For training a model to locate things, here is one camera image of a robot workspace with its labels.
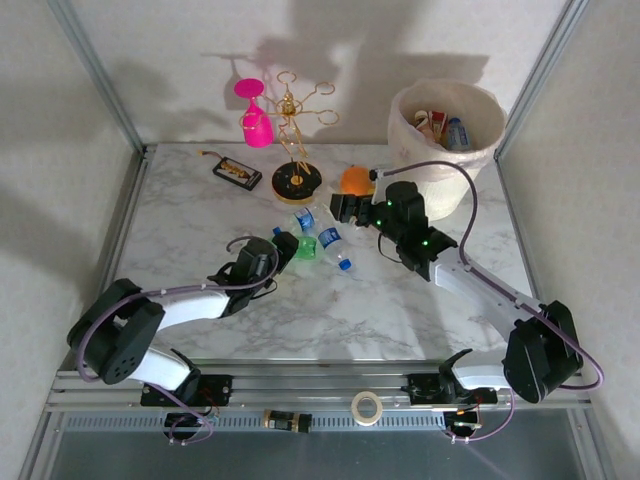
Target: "metal bracket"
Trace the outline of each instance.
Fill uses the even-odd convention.
[[[407,375],[407,386],[402,391],[409,394],[411,406],[430,405],[434,408],[449,408],[452,403],[447,398],[440,383],[439,373],[414,373]],[[455,405],[497,405],[498,394],[489,388],[478,388],[469,396],[458,398]]]
[[[226,407],[231,397],[233,377],[231,375],[201,375],[196,392],[185,402],[190,407]],[[143,407],[173,406],[173,402],[162,393],[145,385],[140,397]]]

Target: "masking tape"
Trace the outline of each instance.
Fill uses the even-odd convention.
[[[370,417],[365,417],[358,411],[358,405],[365,399],[371,400],[376,407],[375,413]],[[373,392],[360,392],[353,397],[353,400],[351,401],[351,414],[353,415],[356,423],[363,427],[371,427],[372,425],[375,425],[378,420],[380,420],[380,417],[382,417],[382,410],[383,408],[380,397]]]

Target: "black battery pack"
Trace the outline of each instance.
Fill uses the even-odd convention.
[[[313,415],[309,413],[278,412],[265,410],[262,416],[262,426],[272,430],[286,430],[287,432],[309,433]]]
[[[229,157],[222,157],[213,167],[213,174],[249,191],[253,190],[262,178],[262,173],[258,170]]]

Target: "plastic bottle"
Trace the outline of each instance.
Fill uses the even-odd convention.
[[[449,150],[453,152],[466,152],[472,149],[469,133],[457,117],[449,120],[447,139]]]
[[[347,242],[345,242],[335,227],[329,227],[318,235],[318,241],[324,248],[325,257],[340,267],[340,270],[349,270],[351,260],[347,252]]]
[[[282,232],[280,227],[273,229],[273,234],[277,235]],[[316,258],[316,244],[318,243],[315,237],[296,236],[298,239],[298,250],[294,258],[301,258],[303,260],[313,260]]]
[[[319,209],[316,206],[304,207],[289,216],[288,227],[294,235],[317,235],[316,217]]]
[[[329,214],[322,207],[316,207],[312,210],[314,218],[314,230],[318,235],[318,242],[324,248],[325,257],[334,265],[338,265],[340,270],[348,270],[351,268],[351,260],[349,260],[349,248],[338,229],[330,220]]]

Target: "white marble tabletop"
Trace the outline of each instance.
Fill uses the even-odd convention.
[[[248,192],[211,169],[214,150],[260,170]],[[309,145],[310,161],[326,185],[353,164],[388,164],[382,145]],[[271,174],[288,157],[279,145],[166,144],[153,156],[118,268],[143,289],[203,282],[235,259],[226,243],[241,235],[269,237],[297,208],[275,199]],[[480,209],[468,254],[515,288],[530,293],[505,197],[493,164],[477,178]],[[433,222],[460,239],[470,196],[449,217]],[[338,227],[354,268],[342,272],[322,259],[294,259],[277,277],[278,290],[231,317],[171,327],[158,341],[193,359],[436,360],[463,348],[504,345],[463,300],[381,257],[377,232]],[[383,249],[394,246],[383,240]]]

